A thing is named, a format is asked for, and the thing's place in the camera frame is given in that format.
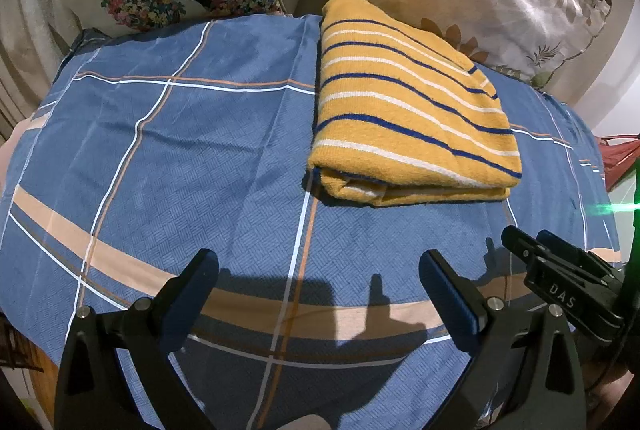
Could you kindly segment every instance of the folded yellow towel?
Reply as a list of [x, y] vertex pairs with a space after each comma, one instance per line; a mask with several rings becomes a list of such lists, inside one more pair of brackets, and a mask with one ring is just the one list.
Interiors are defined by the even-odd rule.
[[520, 154], [494, 86], [432, 33], [365, 0], [330, 0], [310, 170], [375, 206], [502, 200]]

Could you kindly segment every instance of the blanket fold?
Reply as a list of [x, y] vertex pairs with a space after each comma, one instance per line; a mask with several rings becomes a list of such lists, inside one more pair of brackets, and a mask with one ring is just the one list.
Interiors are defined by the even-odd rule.
[[323, 12], [308, 168], [327, 192], [375, 206], [508, 197], [520, 154], [482, 71], [365, 0]]

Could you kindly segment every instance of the bed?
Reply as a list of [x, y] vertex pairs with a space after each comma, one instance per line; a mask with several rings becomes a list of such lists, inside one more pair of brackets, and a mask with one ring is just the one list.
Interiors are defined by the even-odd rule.
[[[306, 173], [320, 17], [254, 15], [108, 39], [85, 31], [15, 146], [0, 305], [60, 362], [76, 306], [127, 308], [200, 248], [221, 273], [172, 363], [217, 428], [420, 429], [468, 356], [417, 275], [437, 248], [485, 296], [537, 309], [500, 243], [548, 229], [620, 252], [600, 153], [571, 108], [480, 67], [522, 156], [501, 202], [372, 208]], [[145, 419], [158, 420], [127, 356]]]

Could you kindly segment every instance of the red hammock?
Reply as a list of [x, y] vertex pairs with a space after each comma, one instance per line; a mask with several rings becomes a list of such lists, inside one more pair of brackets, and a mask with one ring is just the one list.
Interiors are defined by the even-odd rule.
[[[613, 139], [633, 139], [633, 141], [610, 145], [609, 141]], [[610, 192], [626, 171], [633, 166], [636, 159], [640, 158], [640, 134], [600, 137], [598, 143], [604, 163], [604, 184], [607, 192]]]

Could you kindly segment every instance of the orange stripe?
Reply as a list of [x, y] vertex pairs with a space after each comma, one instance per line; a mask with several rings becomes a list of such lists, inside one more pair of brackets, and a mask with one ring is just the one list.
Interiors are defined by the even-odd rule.
[[517, 128], [522, 128], [524, 130], [526, 130], [527, 132], [529, 132], [530, 134], [535, 134], [536, 136], [547, 136], [550, 137], [551, 139], [555, 139], [556, 141], [562, 141], [564, 144], [571, 146], [571, 143], [569, 143], [568, 141], [565, 141], [563, 138], [561, 137], [553, 137], [551, 134], [546, 134], [543, 132], [533, 132], [532, 130], [529, 130], [526, 126], [522, 126], [522, 125], [518, 125], [515, 123], [510, 123], [511, 126], [516, 126]]
[[316, 87], [309, 84], [303, 84], [302, 82], [298, 82], [296, 80], [292, 80], [291, 78], [287, 78], [286, 80], [280, 80], [279, 82], [261, 82], [261, 83], [239, 83], [239, 82], [230, 82], [228, 80], [213, 80], [211, 78], [191, 78], [187, 76], [139, 76], [137, 74], [120, 76], [120, 77], [112, 77], [112, 76], [104, 76], [103, 74], [96, 73], [95, 71], [85, 71], [84, 73], [79, 73], [76, 78], [82, 76], [99, 76], [100, 78], [104, 78], [105, 80], [111, 80], [112, 82], [117, 82], [118, 80], [123, 80], [124, 78], [138, 78], [140, 80], [155, 80], [158, 78], [171, 78], [173, 80], [184, 80], [186, 82], [204, 82], [206, 84], [227, 84], [233, 85], [237, 87], [265, 87], [270, 85], [279, 85], [279, 84], [296, 84], [301, 87], [308, 87], [309, 89], [315, 89]]
[[[318, 209], [318, 198], [314, 197], [313, 205], [311, 206], [311, 214], [309, 215], [309, 225], [306, 229], [306, 238], [305, 238], [305, 249], [302, 253], [302, 261], [300, 262], [300, 270], [298, 271], [298, 280], [296, 282], [296, 289], [293, 294], [293, 305], [291, 307], [291, 312], [287, 319], [287, 326], [285, 328], [285, 333], [282, 338], [282, 345], [280, 346], [280, 352], [277, 354], [276, 358], [281, 360], [283, 356], [285, 356], [287, 352], [287, 345], [289, 343], [289, 337], [291, 335], [291, 329], [293, 327], [293, 321], [298, 314], [298, 305], [300, 304], [300, 293], [302, 291], [302, 283], [305, 277], [305, 269], [306, 269], [306, 261], [309, 255], [309, 247], [311, 246], [311, 233], [314, 228], [314, 220], [316, 218], [316, 210]], [[282, 364], [279, 363], [276, 366], [276, 371], [273, 375], [273, 381], [271, 382], [271, 389], [269, 390], [269, 395], [267, 397], [267, 401], [264, 405], [264, 409], [262, 410], [262, 415], [260, 419], [258, 419], [257, 428], [260, 429], [264, 425], [265, 419], [267, 419], [267, 415], [269, 414], [269, 410], [271, 408], [271, 403], [273, 403], [273, 399], [275, 398], [276, 391], [278, 389], [278, 384], [280, 383], [280, 375], [282, 373]]]
[[[202, 44], [200, 45], [198, 50], [193, 54], [193, 56], [191, 57], [191, 60], [189, 60], [187, 62], [187, 64], [180, 70], [180, 73], [178, 74], [178, 76], [180, 74], [183, 74], [184, 71], [186, 71], [189, 68], [189, 66], [191, 65], [191, 62], [193, 62], [200, 55], [202, 50], [204, 49], [204, 45], [207, 43], [207, 39], [209, 38], [209, 31], [211, 31], [212, 22], [209, 22], [209, 24], [206, 27], [207, 27], [207, 30], [205, 31], [204, 38], [202, 39]], [[129, 152], [129, 155], [127, 156], [127, 161], [124, 163], [124, 165], [120, 169], [120, 174], [118, 175], [118, 179], [117, 179], [117, 181], [115, 183], [115, 186], [113, 187], [113, 190], [111, 190], [109, 198], [104, 203], [104, 208], [102, 209], [102, 212], [100, 213], [100, 220], [98, 221], [98, 225], [96, 227], [94, 235], [92, 236], [91, 243], [90, 243], [90, 246], [89, 246], [86, 265], [84, 266], [84, 273], [82, 274], [82, 279], [83, 280], [86, 279], [86, 277], [87, 277], [87, 275], [89, 273], [89, 269], [91, 268], [91, 261], [92, 261], [92, 259], [94, 257], [95, 241], [97, 240], [98, 236], [100, 235], [100, 230], [102, 229], [102, 223], [104, 222], [104, 218], [107, 216], [107, 212], [109, 211], [109, 207], [111, 206], [111, 201], [113, 201], [113, 198], [115, 197], [115, 195], [116, 195], [116, 193], [118, 191], [118, 188], [120, 188], [120, 184], [121, 184], [122, 180], [124, 179], [124, 174], [126, 174], [127, 168], [129, 167], [129, 164], [131, 163], [131, 160], [133, 159], [133, 156], [136, 154], [136, 151], [138, 150], [138, 148], [140, 147], [140, 144], [142, 143], [142, 138], [143, 138], [143, 134], [144, 134], [144, 128], [149, 123], [151, 123], [156, 118], [156, 116], [160, 113], [160, 110], [162, 110], [162, 108], [164, 107], [164, 104], [169, 99], [169, 96], [171, 95], [172, 90], [174, 90], [173, 86], [169, 86], [169, 89], [167, 90], [166, 94], [162, 98], [162, 101], [156, 107], [156, 110], [153, 111], [151, 116], [146, 118], [145, 121], [143, 121], [142, 123], [140, 123], [138, 125], [138, 134], [139, 135], [138, 135], [138, 139], [136, 140], [136, 144], [134, 145], [133, 150], [131, 150], [131, 152]], [[82, 302], [84, 301], [84, 290], [85, 290], [84, 284], [82, 284], [80, 295], [78, 296], [78, 305], [76, 306], [76, 308], [80, 307], [82, 305]]]

